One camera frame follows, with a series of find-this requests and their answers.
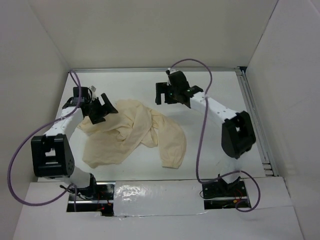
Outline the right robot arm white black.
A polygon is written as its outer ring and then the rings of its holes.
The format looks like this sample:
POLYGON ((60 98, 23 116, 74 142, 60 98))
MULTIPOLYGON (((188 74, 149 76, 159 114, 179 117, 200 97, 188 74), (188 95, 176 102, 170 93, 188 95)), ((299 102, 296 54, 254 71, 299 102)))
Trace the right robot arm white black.
POLYGON ((240 181, 243 170, 238 161, 243 154, 249 152, 256 143, 251 117, 245 110, 237 112, 230 109, 208 95, 209 88, 202 89, 197 85, 190 86, 185 74, 180 70, 166 70, 167 81, 155 84, 155 103, 182 104, 203 114, 203 123, 196 155, 196 179, 202 185, 218 182, 218 190, 223 196, 230 196, 240 181), (200 178, 199 166, 201 150, 207 121, 220 128, 220 145, 227 156, 226 172, 218 174, 211 180, 200 178))

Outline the cream yellow jacket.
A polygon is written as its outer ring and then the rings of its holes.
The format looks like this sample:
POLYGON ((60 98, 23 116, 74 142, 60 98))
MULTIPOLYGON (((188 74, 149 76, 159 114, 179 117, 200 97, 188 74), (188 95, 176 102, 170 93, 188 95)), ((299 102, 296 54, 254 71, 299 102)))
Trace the cream yellow jacket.
POLYGON ((157 147, 161 165, 178 169, 185 157, 187 139, 178 123, 134 99, 118 100, 117 113, 93 124, 85 117, 77 126, 88 138, 82 160, 95 169, 121 164, 139 145, 157 147))

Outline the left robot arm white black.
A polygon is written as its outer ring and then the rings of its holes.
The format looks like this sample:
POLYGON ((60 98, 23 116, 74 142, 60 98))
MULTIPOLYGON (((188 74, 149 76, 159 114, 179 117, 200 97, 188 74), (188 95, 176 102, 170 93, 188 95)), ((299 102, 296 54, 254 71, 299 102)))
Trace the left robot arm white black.
POLYGON ((117 114, 107 95, 95 95, 94 87, 74 87, 73 96, 62 107, 60 118, 43 135, 31 139, 33 172, 38 178, 58 179, 76 186, 78 196, 92 200, 99 187, 92 173, 75 166, 69 140, 85 117, 93 125, 105 122, 108 114, 117 114))

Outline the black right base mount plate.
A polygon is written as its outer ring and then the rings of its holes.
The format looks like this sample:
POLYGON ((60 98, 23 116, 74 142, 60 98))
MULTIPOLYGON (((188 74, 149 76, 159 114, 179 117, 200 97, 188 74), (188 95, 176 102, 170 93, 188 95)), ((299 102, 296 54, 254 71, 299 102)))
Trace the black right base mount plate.
POLYGON ((239 179, 231 184, 223 179, 203 184, 199 195, 205 210, 234 209, 236 204, 239 209, 251 207, 245 183, 239 179))

